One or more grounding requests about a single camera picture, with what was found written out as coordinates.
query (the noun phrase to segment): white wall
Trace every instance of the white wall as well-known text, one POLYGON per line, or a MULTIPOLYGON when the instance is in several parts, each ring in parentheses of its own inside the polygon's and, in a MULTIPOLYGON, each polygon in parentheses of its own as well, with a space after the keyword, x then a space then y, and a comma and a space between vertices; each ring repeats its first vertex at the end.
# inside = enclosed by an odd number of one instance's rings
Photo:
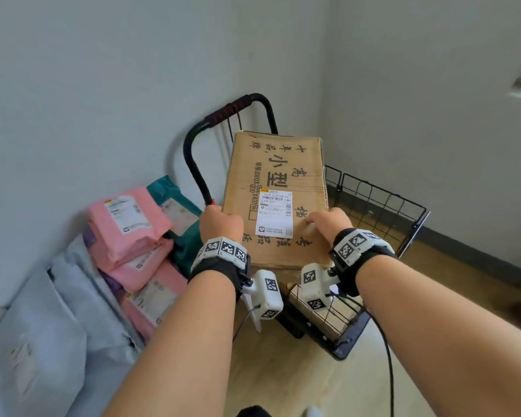
MULTIPOLYGON (((281 133, 315 134, 327 16, 327 0, 0 0, 0 306, 91 202, 168 172, 201 205, 181 143, 214 109, 261 92, 281 133)), ((223 140, 194 150, 218 202, 223 140)))
POLYGON ((521 0, 332 0, 326 163, 521 266, 521 0))

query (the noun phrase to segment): teal package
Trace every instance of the teal package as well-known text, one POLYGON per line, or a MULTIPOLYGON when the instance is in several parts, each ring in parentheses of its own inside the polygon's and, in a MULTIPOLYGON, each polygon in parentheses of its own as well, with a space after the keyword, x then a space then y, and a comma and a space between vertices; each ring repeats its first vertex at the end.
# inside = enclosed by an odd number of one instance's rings
POLYGON ((183 276, 188 278, 191 264, 203 246, 199 232, 199 215, 202 211, 181 194, 179 187, 167 175, 149 184, 146 189, 174 224, 164 235, 174 239, 174 249, 169 257, 183 276))

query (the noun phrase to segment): shopping cart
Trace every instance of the shopping cart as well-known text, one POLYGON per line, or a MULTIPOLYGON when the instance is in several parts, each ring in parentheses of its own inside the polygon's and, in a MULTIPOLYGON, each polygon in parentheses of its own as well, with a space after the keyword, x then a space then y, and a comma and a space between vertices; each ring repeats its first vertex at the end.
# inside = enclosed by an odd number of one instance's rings
MULTIPOLYGON (((226 104, 203 118, 186 135, 183 156, 206 205, 213 204, 213 200, 201 171, 193 159, 193 141, 199 133, 223 121, 228 122, 233 141, 229 118, 237 115, 241 127, 239 112, 253 102, 264 105, 270 131, 278 134, 270 102, 263 95, 252 93, 226 104)), ((429 210, 418 203, 353 175, 342 173, 331 166, 325 165, 324 177, 331 206, 339 206, 346 211, 355 227, 371 230, 388 241, 398 258, 401 258, 409 248, 430 214, 429 210)), ((335 297, 330 308, 316 312, 301 300, 299 285, 285 288, 281 290, 284 309, 276 320, 295 338, 299 339, 307 334, 336 360, 345 359, 370 319, 370 315, 362 305, 362 300, 356 299, 359 305, 355 305, 348 299, 335 297)))

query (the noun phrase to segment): black metal handle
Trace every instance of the black metal handle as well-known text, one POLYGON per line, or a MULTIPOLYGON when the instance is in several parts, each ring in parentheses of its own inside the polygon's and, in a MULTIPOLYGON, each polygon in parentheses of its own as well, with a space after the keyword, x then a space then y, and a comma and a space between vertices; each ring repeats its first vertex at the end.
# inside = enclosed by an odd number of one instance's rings
POLYGON ((276 119, 274 118, 274 111, 272 111, 272 105, 270 104, 268 99, 260 93, 244 95, 241 98, 236 99, 234 102, 226 104, 221 109, 203 118, 200 122, 191 127, 191 130, 189 130, 189 132, 187 132, 186 138, 183 141, 183 158, 185 159, 187 167, 191 171, 191 175, 195 179, 197 186, 199 186, 199 190, 201 191, 201 195, 203 195, 204 202, 206 205, 213 204, 214 200, 210 196, 210 191, 208 190, 207 184, 204 181, 203 176, 201 175, 201 171, 199 171, 199 167, 197 167, 197 164, 193 159, 193 154, 191 150, 193 141, 199 133, 205 131, 210 127, 214 127, 215 125, 220 124, 222 121, 226 119, 229 119, 231 116, 234 116, 238 112, 243 111, 245 108, 249 107, 250 104, 252 104, 255 101, 258 101, 264 105, 271 133, 278 134, 278 128, 276 127, 276 119))

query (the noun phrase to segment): black baseboard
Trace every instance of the black baseboard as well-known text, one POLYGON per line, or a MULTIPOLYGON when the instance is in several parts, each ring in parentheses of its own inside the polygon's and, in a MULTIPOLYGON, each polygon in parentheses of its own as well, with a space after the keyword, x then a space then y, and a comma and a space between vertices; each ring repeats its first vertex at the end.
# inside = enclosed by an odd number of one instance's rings
MULTIPOLYGON (((396 231, 408 234, 414 221, 406 217, 398 216, 392 211, 383 209, 377 204, 368 203, 366 200, 353 196, 346 191, 337 193, 336 188, 328 185, 328 196, 336 199, 338 196, 339 203, 335 206, 347 205, 348 208, 363 213, 370 206, 373 217, 378 217, 378 222, 384 226, 391 226, 396 231)), ((492 255, 468 246, 451 237, 440 234, 437 231, 423 226, 417 234, 417 240, 434 247, 436 250, 453 257, 467 265, 471 265, 484 273, 498 278, 511 285, 521 286, 521 268, 498 259, 492 255)))

